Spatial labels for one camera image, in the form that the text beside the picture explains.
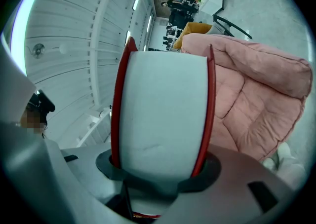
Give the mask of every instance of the white shoe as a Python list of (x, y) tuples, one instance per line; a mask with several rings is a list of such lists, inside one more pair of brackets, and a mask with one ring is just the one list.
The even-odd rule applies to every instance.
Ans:
[(277, 164), (271, 159), (267, 158), (262, 162), (263, 166), (265, 166), (270, 171), (276, 171), (277, 170)]
[(281, 143), (277, 148), (278, 159), (281, 162), (284, 158), (291, 158), (291, 149), (287, 143)]

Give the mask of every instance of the person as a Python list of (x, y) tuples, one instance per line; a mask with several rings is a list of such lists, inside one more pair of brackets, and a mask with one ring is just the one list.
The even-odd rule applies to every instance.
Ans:
[(168, 0), (167, 2), (162, 2), (161, 5), (163, 7), (170, 7), (172, 9), (177, 9), (180, 11), (189, 11), (190, 13), (197, 13), (198, 9), (196, 9), (192, 5), (183, 4), (182, 2), (175, 0)]
[(20, 126), (23, 128), (33, 129), (34, 134), (41, 134), (44, 138), (44, 131), (47, 129), (47, 122), (35, 106), (32, 106), (29, 103), (27, 104), (20, 119)]
[(290, 147), (287, 143), (281, 143), (277, 148), (279, 166), (271, 159), (263, 161), (263, 166), (274, 172), (293, 190), (300, 189), (307, 178), (304, 166), (291, 155)]
[(33, 94), (20, 119), (19, 126), (32, 129), (34, 134), (41, 134), (47, 129), (47, 114), (55, 111), (54, 104), (47, 98), (42, 90)]

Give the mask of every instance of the ceiling beam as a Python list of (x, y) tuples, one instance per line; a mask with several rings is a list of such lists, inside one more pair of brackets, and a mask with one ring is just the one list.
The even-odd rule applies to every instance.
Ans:
[(103, 16), (106, 11), (110, 0), (100, 0), (97, 12), (95, 14), (92, 33), (91, 33), (91, 42), (90, 42), (90, 80), (94, 104), (96, 106), (100, 105), (100, 91), (99, 91), (99, 80), (98, 80), (98, 46), (99, 46), (99, 37), (103, 21)]

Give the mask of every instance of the yellow chair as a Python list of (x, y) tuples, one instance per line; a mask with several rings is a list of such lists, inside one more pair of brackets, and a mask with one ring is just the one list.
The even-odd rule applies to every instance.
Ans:
[(212, 28), (212, 25), (200, 22), (188, 22), (180, 34), (179, 38), (174, 43), (174, 49), (181, 49), (182, 37), (191, 33), (205, 34)]

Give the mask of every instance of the pink quilted comforter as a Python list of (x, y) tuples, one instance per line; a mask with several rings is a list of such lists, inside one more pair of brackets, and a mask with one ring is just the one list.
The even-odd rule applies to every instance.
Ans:
[(216, 64), (211, 143), (262, 160), (300, 119), (311, 91), (311, 66), (278, 49), (220, 35), (186, 35), (181, 51), (203, 56), (209, 44)]

